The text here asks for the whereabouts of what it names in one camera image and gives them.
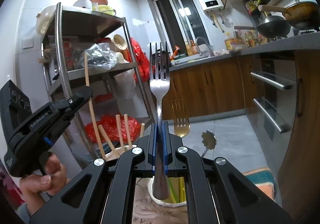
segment window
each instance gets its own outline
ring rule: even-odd
[[[199,12],[193,0],[155,0],[158,16],[165,33],[166,41],[172,50],[180,48],[179,54],[187,52],[186,44],[196,42],[203,37],[207,44],[209,39]]]

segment chopstick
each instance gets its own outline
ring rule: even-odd
[[[103,138],[108,142],[109,147],[111,148],[112,152],[114,153],[114,155],[116,157],[119,157],[120,154],[118,153],[118,151],[115,149],[113,143],[111,142],[110,138],[108,137],[107,133],[105,132],[104,128],[102,125],[98,126],[98,129],[101,133],[101,135],[103,136]]]
[[[120,140],[120,144],[121,144],[121,148],[122,148],[122,153],[124,153],[125,150],[124,150],[124,143],[123,143],[122,132],[121,132],[121,119],[120,119],[120,115],[119,114],[116,115],[116,121],[117,121],[119,140]]]
[[[90,84],[89,84],[87,52],[84,52],[84,73],[85,73],[85,85],[86,86],[90,86]],[[94,110],[93,110],[93,105],[92,105],[92,98],[89,98],[89,110],[90,110],[93,129],[94,129],[94,133],[96,135],[97,141],[98,141],[98,146],[99,146],[99,149],[100,149],[101,156],[102,156],[103,159],[107,160],[106,154],[105,154],[105,152],[103,150],[102,142],[101,142],[101,139],[100,139],[98,126],[97,126],[97,122],[96,122],[96,117],[94,115]]]
[[[132,140],[131,140],[130,129],[129,129],[128,114],[124,114],[124,123],[125,123],[125,130],[127,131],[129,149],[132,149]]]
[[[143,133],[144,133],[144,123],[141,123],[141,129],[140,129],[140,137],[143,137]]]

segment finger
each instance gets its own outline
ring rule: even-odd
[[[40,176],[31,174],[26,178],[20,179],[20,190],[22,192],[37,193],[50,189],[52,185],[52,178],[50,175]]]
[[[66,175],[66,167],[63,164],[60,164],[60,170],[51,175],[52,185],[47,193],[50,195],[55,195],[58,191],[60,191],[67,182]]]
[[[45,171],[49,174],[55,173],[56,171],[60,170],[60,160],[54,153],[50,154],[44,168]]]

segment silver screw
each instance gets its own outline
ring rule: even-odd
[[[98,158],[94,161],[94,164],[99,167],[104,164],[104,160],[102,158]]]
[[[138,155],[138,154],[142,153],[142,148],[135,147],[134,149],[132,149],[132,153]]]
[[[186,147],[178,147],[178,152],[184,154],[188,152],[188,149]]]
[[[226,160],[224,158],[222,158],[222,157],[218,157],[216,159],[216,163],[221,165],[221,166],[223,166],[226,163]]]

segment fork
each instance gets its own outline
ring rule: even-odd
[[[187,116],[186,109],[183,104],[183,99],[181,102],[178,100],[171,101],[172,111],[173,111],[173,132],[175,135],[183,138],[188,135],[190,131],[189,117]]]
[[[163,155],[163,133],[162,133],[162,98],[169,91],[169,56],[168,46],[165,43],[165,61],[162,58],[162,48],[160,43],[160,61],[158,60],[158,51],[156,44],[155,55],[155,74],[152,69],[152,48],[150,43],[150,90],[157,99],[157,139],[156,139],[156,172],[153,181],[153,196],[159,200],[165,200],[169,197],[168,179],[164,172],[164,155]]]

